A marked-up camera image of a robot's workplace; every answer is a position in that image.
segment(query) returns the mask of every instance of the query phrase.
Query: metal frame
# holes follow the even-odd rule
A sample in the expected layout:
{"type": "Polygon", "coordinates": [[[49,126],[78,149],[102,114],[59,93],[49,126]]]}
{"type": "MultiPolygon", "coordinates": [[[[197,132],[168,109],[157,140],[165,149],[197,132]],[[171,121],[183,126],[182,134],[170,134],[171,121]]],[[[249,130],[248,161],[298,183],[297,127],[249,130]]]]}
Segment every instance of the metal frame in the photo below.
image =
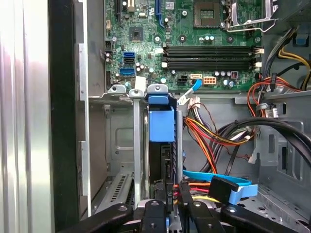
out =
{"type": "Polygon", "coordinates": [[[107,209],[114,204],[125,203],[132,181],[133,172],[126,170],[120,171],[113,180],[111,186],[105,194],[104,199],[98,206],[96,213],[107,209]]]}
{"type": "Polygon", "coordinates": [[[47,0],[0,0],[0,232],[54,232],[47,0]]]}

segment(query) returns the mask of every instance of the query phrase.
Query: integrated circuit chip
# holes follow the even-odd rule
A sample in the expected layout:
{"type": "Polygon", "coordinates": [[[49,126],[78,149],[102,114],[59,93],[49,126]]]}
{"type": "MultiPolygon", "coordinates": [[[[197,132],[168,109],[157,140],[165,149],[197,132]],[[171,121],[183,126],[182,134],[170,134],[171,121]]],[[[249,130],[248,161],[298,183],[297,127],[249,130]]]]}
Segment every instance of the integrated circuit chip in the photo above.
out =
{"type": "Polygon", "coordinates": [[[130,27],[129,28],[129,40],[132,42],[140,42],[144,40],[143,27],[130,27]]]}
{"type": "Polygon", "coordinates": [[[193,11],[195,28],[218,28],[220,26],[219,1],[195,0],[193,11]]]}

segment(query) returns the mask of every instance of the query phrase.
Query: red wire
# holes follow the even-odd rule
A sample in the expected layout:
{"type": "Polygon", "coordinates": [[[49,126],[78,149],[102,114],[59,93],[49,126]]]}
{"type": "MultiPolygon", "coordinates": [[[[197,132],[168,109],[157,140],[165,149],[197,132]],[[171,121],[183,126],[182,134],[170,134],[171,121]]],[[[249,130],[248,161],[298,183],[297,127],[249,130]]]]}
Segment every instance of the red wire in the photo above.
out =
{"type": "Polygon", "coordinates": [[[198,191],[198,192],[208,193],[207,189],[202,189],[202,188],[191,188],[190,191],[198,191]]]}

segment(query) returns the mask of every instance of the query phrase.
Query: blue connector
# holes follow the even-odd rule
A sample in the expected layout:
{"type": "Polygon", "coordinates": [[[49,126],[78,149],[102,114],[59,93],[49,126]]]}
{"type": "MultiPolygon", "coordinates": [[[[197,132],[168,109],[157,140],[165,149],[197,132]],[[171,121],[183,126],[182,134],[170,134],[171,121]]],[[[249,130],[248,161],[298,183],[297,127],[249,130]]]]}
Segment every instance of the blue connector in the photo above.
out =
{"type": "Polygon", "coordinates": [[[135,75],[135,70],[133,68],[121,68],[121,75],[135,75]]]}
{"type": "Polygon", "coordinates": [[[135,53],[134,52],[124,52],[123,58],[135,58],[135,53]]]}

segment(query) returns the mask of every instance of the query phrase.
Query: silver metal edge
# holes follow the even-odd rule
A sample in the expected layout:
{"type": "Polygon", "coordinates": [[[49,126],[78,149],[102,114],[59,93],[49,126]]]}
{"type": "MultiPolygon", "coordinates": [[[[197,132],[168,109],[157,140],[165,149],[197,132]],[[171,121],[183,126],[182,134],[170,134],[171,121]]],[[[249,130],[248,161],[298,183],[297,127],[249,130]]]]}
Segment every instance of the silver metal edge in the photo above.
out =
{"type": "Polygon", "coordinates": [[[83,44],[79,48],[80,100],[85,103],[85,141],[81,142],[82,190],[87,196],[87,215],[92,215],[91,183],[90,183],[90,152],[89,152],[89,105],[88,105],[88,27],[87,0],[78,0],[83,4],[83,44]]]}

